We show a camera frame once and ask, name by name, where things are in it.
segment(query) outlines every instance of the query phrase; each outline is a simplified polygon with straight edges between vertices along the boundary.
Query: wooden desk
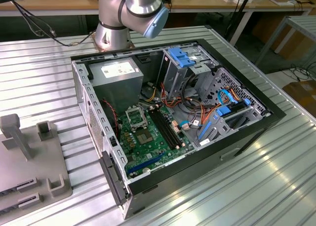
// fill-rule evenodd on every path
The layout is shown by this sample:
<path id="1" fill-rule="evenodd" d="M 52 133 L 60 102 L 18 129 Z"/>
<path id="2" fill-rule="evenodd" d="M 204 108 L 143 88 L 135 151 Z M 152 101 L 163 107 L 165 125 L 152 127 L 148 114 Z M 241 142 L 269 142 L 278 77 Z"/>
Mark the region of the wooden desk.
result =
<path id="1" fill-rule="evenodd" d="M 18 2 L 35 15 L 98 14 L 98 0 L 18 0 Z M 235 3 L 226 3 L 223 0 L 172 0 L 171 12 L 232 12 L 235 7 Z M 310 4 L 303 5 L 303 14 L 308 15 L 313 7 Z M 246 13 L 230 43 L 235 45 L 253 12 L 294 11 L 295 9 L 298 10 L 299 7 L 293 5 L 278 6 L 270 0 L 253 1 L 245 7 Z M 0 4 L 0 16 L 20 16 L 20 13 L 8 2 Z"/>

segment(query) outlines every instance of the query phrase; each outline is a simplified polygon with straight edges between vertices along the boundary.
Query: black case frame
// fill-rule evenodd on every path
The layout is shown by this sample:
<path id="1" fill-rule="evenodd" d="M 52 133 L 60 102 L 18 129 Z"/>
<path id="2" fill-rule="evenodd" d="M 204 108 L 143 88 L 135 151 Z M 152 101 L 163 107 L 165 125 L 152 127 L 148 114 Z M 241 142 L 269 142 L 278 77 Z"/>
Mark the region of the black case frame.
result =
<path id="1" fill-rule="evenodd" d="M 229 61 L 227 61 L 219 52 L 216 51 L 208 42 L 203 39 L 190 41 L 173 42 L 168 44 L 156 44 L 151 46 L 137 47 L 133 49 L 123 49 L 118 51 L 109 51 L 103 53 L 94 53 L 72 57 L 72 60 L 83 59 L 86 65 L 89 63 L 89 57 L 100 57 L 102 54 L 116 52 L 125 52 L 131 50 L 141 50 L 149 47 L 183 45 L 196 42 L 202 46 L 213 58 L 215 58 L 225 69 L 227 69 L 247 90 L 263 104 L 271 113 L 270 116 L 247 126 L 236 133 L 233 133 L 210 146 L 196 151 L 185 158 L 168 165 L 150 175 L 128 185 L 130 194 L 126 194 L 124 186 L 119 184 L 121 180 L 120 172 L 115 171 L 115 162 L 107 153 L 99 160 L 107 178 L 113 196 L 117 205 L 129 202 L 125 217 L 140 212 L 150 204 L 162 199 L 181 187 L 207 174 L 217 166 L 234 158 L 244 152 L 269 128 L 274 126 L 286 114 L 274 104 L 263 92 L 261 92 L 253 83 L 251 83 L 241 72 L 239 72 Z M 93 63 L 102 62 L 104 59 L 93 60 Z"/>

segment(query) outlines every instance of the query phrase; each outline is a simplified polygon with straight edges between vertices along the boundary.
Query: power supply label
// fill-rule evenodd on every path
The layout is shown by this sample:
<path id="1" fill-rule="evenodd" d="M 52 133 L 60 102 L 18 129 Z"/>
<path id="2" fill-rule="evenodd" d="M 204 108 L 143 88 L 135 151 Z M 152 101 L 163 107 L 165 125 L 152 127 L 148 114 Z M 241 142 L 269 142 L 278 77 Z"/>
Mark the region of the power supply label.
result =
<path id="1" fill-rule="evenodd" d="M 111 78 L 135 72 L 134 68 L 129 62 L 122 62 L 108 66 L 103 66 L 101 68 L 101 71 L 103 72 L 106 78 Z"/>

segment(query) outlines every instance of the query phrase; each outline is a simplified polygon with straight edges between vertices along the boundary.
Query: cardboard box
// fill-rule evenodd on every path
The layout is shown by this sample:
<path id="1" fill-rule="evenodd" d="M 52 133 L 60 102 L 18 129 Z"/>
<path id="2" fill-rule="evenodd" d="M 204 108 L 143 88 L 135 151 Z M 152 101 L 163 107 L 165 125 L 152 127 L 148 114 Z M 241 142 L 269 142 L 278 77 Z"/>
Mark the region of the cardboard box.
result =
<path id="1" fill-rule="evenodd" d="M 297 103 L 316 117 L 316 81 L 307 80 L 292 82 L 283 87 L 283 90 L 290 95 Z"/>

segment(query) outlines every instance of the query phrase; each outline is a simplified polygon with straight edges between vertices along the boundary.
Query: white label sticker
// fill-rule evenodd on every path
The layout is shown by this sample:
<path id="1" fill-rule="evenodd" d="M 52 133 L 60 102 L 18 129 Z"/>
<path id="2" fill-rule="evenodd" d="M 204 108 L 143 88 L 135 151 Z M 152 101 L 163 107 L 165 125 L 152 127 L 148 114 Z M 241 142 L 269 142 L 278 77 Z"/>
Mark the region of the white label sticker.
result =
<path id="1" fill-rule="evenodd" d="M 206 145 L 207 143 L 209 143 L 209 139 L 205 139 L 204 141 L 201 141 L 199 144 L 200 144 L 201 146 L 204 146 L 204 145 Z"/>
<path id="2" fill-rule="evenodd" d="M 309 84 L 301 84 L 301 86 L 307 91 L 313 90 L 313 88 Z"/>
<path id="3" fill-rule="evenodd" d="M 193 125 L 198 126 L 198 120 L 194 120 Z"/>
<path id="4" fill-rule="evenodd" d="M 106 78 L 133 73 L 135 70 L 129 62 L 117 63 L 101 68 Z"/>

